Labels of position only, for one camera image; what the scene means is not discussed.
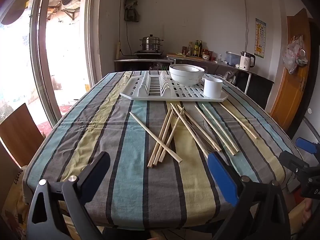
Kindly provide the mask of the white utensil cup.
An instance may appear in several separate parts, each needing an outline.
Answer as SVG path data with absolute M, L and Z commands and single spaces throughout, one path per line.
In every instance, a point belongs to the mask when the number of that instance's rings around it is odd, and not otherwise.
M 204 96 L 212 99 L 220 98 L 222 93 L 223 81 L 215 77 L 204 78 Z

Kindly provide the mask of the wooden chopstick four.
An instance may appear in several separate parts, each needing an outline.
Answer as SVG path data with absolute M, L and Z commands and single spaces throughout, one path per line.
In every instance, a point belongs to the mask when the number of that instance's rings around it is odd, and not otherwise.
M 177 126 L 178 126 L 178 123 L 179 123 L 179 119 L 180 119 L 180 118 L 177 117 L 177 120 L 176 120 L 176 122 L 175 122 L 175 124 L 174 124 L 174 126 L 173 126 L 173 129 L 172 129 L 172 131 L 171 131 L 171 133 L 170 133 L 170 136 L 169 136 L 169 138 L 168 138 L 168 140 L 167 140 L 167 146 L 170 145 L 170 143 L 171 143 L 171 141 L 172 141 L 172 139 L 173 139 L 173 137 L 174 137 L 175 130 L 176 130 L 176 128 L 177 128 Z M 160 162 L 160 163 L 163 162 L 163 159 L 164 159 L 165 155 L 166 155 L 166 150 L 163 150 L 163 151 L 161 152 L 161 156 L 160 156 L 160 158 L 159 158 L 159 162 Z

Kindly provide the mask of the metal fork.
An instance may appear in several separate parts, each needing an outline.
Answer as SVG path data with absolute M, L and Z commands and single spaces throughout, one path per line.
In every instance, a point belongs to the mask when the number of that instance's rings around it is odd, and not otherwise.
M 213 139 L 208 135 L 208 133 L 188 114 L 185 110 L 182 113 L 182 116 L 187 121 L 191 129 L 197 135 L 197 137 L 202 141 L 204 148 L 210 154 L 216 150 L 214 146 Z

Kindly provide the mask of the wooden chopstick one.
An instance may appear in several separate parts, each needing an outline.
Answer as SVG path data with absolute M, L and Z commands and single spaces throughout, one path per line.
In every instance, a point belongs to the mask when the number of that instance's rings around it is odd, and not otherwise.
M 138 122 L 140 124 L 140 126 L 142 128 L 145 129 L 145 131 L 153 137 L 153 139 L 155 139 L 155 141 L 157 143 L 159 143 L 178 163 L 180 163 L 182 161 L 182 159 L 174 152 L 172 151 L 170 148 L 168 148 L 168 146 L 163 143 L 157 136 L 155 136 L 132 112 L 129 112 L 129 114 L 136 120 L 136 122 Z

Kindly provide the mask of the wooden chopstick five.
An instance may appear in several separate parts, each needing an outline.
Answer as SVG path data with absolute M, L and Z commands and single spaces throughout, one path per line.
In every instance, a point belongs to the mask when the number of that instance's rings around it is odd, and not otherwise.
M 203 152 L 204 156 L 206 158 L 208 158 L 209 153 L 207 152 L 207 150 L 204 148 L 204 145 L 202 143 L 202 141 L 197 137 L 197 135 L 194 133 L 194 131 L 191 129 L 191 127 L 189 126 L 189 124 L 187 123 L 187 121 L 184 119 L 184 117 L 182 116 L 182 114 L 178 111 L 178 109 L 176 108 L 176 106 L 174 104 L 170 104 L 172 109 L 175 111 L 175 113 L 177 114 L 177 116 L 181 119 L 181 122 L 183 122 L 184 126 L 186 127 L 186 129 L 189 131 L 190 135 L 193 137 L 193 139 L 195 140 L 195 142 L 197 143 L 197 145 L 199 146 L 199 148 L 201 149 L 201 151 Z

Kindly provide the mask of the white plastic dish rack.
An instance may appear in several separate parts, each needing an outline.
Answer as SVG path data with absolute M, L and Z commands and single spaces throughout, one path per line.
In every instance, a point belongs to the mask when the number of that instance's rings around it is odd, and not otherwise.
M 120 95 L 140 101 L 223 102 L 228 98 L 224 91 L 218 98 L 206 97 L 204 79 L 194 86 L 184 86 L 174 81 L 166 71 L 155 74 L 145 71 L 141 75 L 130 77 Z

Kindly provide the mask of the wooden chair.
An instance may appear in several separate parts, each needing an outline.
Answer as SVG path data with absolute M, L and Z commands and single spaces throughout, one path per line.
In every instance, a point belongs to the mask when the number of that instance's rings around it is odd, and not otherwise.
M 20 166 L 30 163 L 44 141 L 26 104 L 22 104 L 1 123 L 1 139 Z

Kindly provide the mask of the wooden chopstick eight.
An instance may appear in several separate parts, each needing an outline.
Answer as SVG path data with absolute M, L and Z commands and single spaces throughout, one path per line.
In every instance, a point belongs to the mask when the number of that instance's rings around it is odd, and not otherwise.
M 211 116 L 211 118 L 215 121 L 215 123 L 217 124 L 217 126 L 221 129 L 221 131 L 223 132 L 223 134 L 225 135 L 225 137 L 228 139 L 228 141 L 231 143 L 232 147 L 234 148 L 235 152 L 238 153 L 240 150 L 237 147 L 236 143 L 231 139 L 231 137 L 229 136 L 229 134 L 226 132 L 226 130 L 222 127 L 222 125 L 218 122 L 218 120 L 215 118 L 215 116 L 210 112 L 210 110 L 204 105 L 202 104 L 203 108 L 206 110 L 206 112 Z

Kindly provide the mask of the wooden chopstick seven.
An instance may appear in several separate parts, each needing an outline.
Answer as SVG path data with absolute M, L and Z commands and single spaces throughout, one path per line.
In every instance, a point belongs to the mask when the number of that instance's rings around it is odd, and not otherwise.
M 204 118 L 204 120 L 208 123 L 208 125 L 213 129 L 213 131 L 217 134 L 217 136 L 221 139 L 221 141 L 224 143 L 224 145 L 228 148 L 229 152 L 232 155 L 235 155 L 236 152 L 234 148 L 228 144 L 228 142 L 224 139 L 224 137 L 219 133 L 219 131 L 215 128 L 215 126 L 210 122 L 210 120 L 205 116 L 205 114 L 197 107 L 196 105 L 194 106 L 197 111 L 201 114 L 201 116 Z

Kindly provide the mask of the wooden chopstick six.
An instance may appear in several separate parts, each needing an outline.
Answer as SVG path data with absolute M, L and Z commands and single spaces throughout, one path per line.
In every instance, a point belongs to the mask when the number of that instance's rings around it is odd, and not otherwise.
M 180 105 L 174 105 L 175 108 L 182 113 L 178 114 L 179 118 L 182 118 L 182 122 L 185 125 L 187 131 L 191 134 L 191 137 L 195 140 L 196 145 L 207 158 L 211 152 L 220 152 L 221 148 L 217 142 L 203 129 Z

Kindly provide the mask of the plastic bags on door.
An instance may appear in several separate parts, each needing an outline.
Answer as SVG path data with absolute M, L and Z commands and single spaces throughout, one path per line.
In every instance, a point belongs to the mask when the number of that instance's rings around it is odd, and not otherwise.
M 292 75 L 297 67 L 304 67 L 308 63 L 304 50 L 303 35 L 291 38 L 283 56 L 284 67 Z

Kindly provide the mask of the wooden chopstick three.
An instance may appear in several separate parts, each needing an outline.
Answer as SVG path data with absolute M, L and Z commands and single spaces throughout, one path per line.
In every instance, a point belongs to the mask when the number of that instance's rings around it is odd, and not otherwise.
M 172 109 L 170 109 L 168 111 L 168 113 L 170 114 L 167 121 L 165 122 L 165 126 L 164 126 L 164 132 L 162 133 L 162 137 L 161 137 L 161 141 L 162 142 L 165 142 L 165 139 L 167 137 L 167 133 L 168 133 L 168 129 L 169 129 L 169 125 L 171 123 L 171 120 L 172 120 L 172 116 L 173 116 L 173 112 L 172 112 Z M 159 158 L 160 158 L 160 155 L 161 155 L 161 152 L 162 152 L 162 146 L 160 145 L 158 150 L 157 150 L 157 153 L 156 153 L 156 156 L 155 156 L 155 159 L 153 161 L 153 165 L 157 165 L 158 161 L 159 161 Z

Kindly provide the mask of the stainless steel steamer pot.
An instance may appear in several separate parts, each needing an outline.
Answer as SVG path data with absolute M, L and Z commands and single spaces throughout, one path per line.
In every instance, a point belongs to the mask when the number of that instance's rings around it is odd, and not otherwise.
M 140 39 L 140 41 L 141 41 L 142 50 L 156 51 L 156 50 L 160 50 L 163 39 L 150 34 L 149 36 L 145 36 L 142 39 Z

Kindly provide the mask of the wooden chopstick nine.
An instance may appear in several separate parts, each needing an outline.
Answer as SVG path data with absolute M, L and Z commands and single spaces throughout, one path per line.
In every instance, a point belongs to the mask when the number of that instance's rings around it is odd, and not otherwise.
M 256 135 L 254 132 L 252 132 L 252 131 L 251 131 L 235 114 L 233 114 L 226 106 L 224 106 L 222 103 L 219 103 L 219 104 L 220 104 L 220 106 L 221 106 L 224 110 L 226 110 L 249 134 L 251 134 L 254 139 L 257 139 L 257 138 L 258 138 L 257 135 Z

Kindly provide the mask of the induction cooktop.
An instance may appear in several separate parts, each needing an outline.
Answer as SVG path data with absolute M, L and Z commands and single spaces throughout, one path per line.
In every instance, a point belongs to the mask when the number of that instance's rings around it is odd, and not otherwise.
M 163 51 L 161 50 L 138 50 L 135 52 L 135 56 L 140 58 L 152 58 L 152 57 L 161 57 Z

